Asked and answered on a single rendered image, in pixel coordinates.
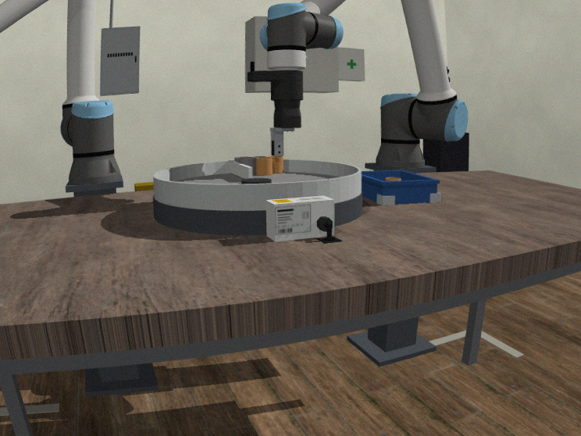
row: orange cylinder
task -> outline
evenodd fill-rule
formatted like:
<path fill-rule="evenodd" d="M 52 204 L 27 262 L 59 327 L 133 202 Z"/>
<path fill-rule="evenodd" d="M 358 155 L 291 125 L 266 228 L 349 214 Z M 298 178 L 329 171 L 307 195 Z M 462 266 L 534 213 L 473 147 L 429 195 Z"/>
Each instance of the orange cylinder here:
<path fill-rule="evenodd" d="M 281 174 L 284 170 L 283 156 L 273 156 L 273 174 Z"/>
<path fill-rule="evenodd" d="M 256 158 L 255 172 L 257 176 L 272 176 L 273 175 L 273 157 L 263 156 Z"/>

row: wooden tabletop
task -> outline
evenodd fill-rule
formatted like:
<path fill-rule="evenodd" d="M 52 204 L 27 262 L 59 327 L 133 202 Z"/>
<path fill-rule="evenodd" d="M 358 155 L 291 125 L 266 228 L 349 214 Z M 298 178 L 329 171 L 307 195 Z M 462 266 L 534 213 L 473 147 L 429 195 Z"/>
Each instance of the wooden tabletop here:
<path fill-rule="evenodd" d="M 581 261 L 581 190 L 430 177 L 442 202 L 368 205 L 335 244 L 176 231 L 153 191 L 0 205 L 0 359 L 309 327 Z"/>

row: metal table frame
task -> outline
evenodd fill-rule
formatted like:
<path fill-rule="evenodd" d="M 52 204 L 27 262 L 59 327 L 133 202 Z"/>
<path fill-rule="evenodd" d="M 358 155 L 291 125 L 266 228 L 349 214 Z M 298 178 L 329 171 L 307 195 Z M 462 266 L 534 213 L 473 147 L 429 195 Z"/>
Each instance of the metal table frame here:
<path fill-rule="evenodd" d="M 169 362 L 172 360 L 193 359 L 196 357 L 217 356 L 233 352 L 269 348 L 326 338 L 352 331 L 373 329 L 374 327 L 410 320 L 411 318 L 441 312 L 442 310 L 452 309 L 465 304 L 470 304 L 470 311 L 462 362 L 466 365 L 472 365 L 476 362 L 478 356 L 484 318 L 484 305 L 487 298 L 517 291 L 535 284 L 545 283 L 579 271 L 581 271 L 581 262 L 467 294 L 426 302 L 417 306 L 376 313 L 352 320 L 337 321 L 335 323 L 249 336 L 246 338 L 233 338 L 223 341 L 147 348 L 124 352 L 2 360 L 0 361 L 0 388 L 2 389 L 2 394 L 4 395 L 6 407 L 16 436 L 33 436 L 20 389 L 16 382 L 17 374 L 140 365 L 143 363 Z"/>

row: yellow object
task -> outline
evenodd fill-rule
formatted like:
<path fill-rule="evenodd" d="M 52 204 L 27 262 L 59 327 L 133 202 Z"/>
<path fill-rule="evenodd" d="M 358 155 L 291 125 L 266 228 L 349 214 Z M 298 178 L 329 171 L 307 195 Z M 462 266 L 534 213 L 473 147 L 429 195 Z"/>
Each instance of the yellow object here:
<path fill-rule="evenodd" d="M 255 161 L 255 171 L 257 176 L 273 175 L 273 157 L 259 157 Z"/>
<path fill-rule="evenodd" d="M 153 182 L 136 183 L 135 191 L 153 191 Z"/>
<path fill-rule="evenodd" d="M 273 156 L 273 174 L 281 174 L 283 170 L 283 156 Z"/>

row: beige wall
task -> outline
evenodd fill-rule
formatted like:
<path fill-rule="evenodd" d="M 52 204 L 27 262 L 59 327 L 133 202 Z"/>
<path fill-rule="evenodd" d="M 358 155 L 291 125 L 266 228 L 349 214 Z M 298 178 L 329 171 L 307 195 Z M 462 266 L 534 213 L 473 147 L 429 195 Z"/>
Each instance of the beige wall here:
<path fill-rule="evenodd" d="M 214 2 L 115 2 L 116 27 L 141 26 L 140 94 L 102 97 L 115 109 L 119 191 L 171 166 L 269 152 L 273 103 L 244 93 L 244 22 L 276 2 L 229 3 L 216 13 Z M 0 203 L 71 196 L 72 149 L 59 130 L 66 10 L 66 0 L 49 0 L 0 34 Z M 451 85 L 469 108 L 471 170 L 581 188 L 579 6 L 447 0 L 445 12 Z M 417 92 L 418 81 L 398 0 L 348 0 L 333 15 L 342 46 L 365 49 L 366 80 L 306 94 L 285 156 L 362 168 L 379 149 L 381 97 Z M 99 0 L 97 53 L 108 26 L 109 0 Z M 97 96 L 99 69 L 97 58 Z"/>

